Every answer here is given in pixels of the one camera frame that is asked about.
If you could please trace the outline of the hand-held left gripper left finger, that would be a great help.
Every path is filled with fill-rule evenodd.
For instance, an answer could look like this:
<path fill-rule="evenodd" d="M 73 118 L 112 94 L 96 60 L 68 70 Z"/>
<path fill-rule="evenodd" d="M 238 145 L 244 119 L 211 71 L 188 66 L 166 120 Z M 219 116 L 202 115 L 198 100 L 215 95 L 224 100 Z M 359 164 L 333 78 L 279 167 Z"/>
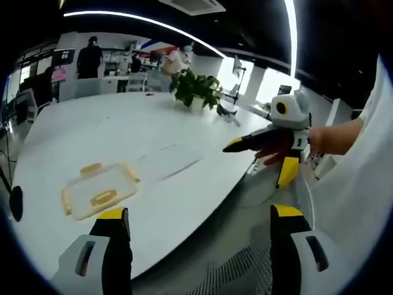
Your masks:
<path fill-rule="evenodd" d="M 59 294 L 131 294 L 130 242 L 128 209 L 104 211 L 59 257 L 50 284 Z"/>

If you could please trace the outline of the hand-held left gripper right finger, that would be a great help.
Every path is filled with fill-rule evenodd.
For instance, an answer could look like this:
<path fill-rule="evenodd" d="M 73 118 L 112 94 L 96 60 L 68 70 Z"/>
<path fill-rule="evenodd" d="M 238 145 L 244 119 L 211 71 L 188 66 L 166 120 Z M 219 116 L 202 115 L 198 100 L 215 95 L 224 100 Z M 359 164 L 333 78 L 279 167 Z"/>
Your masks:
<path fill-rule="evenodd" d="M 340 294 L 341 253 L 295 207 L 270 206 L 272 294 Z"/>

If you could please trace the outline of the person's right hand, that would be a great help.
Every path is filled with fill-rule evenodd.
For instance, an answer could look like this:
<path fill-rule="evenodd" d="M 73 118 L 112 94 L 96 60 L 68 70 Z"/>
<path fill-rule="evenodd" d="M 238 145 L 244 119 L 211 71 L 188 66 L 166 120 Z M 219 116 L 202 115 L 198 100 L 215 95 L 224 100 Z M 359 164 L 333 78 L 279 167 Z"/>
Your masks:
<path fill-rule="evenodd" d="M 311 127 L 308 133 L 308 143 L 310 145 L 310 154 L 326 154 L 329 151 L 329 128 L 328 127 Z"/>

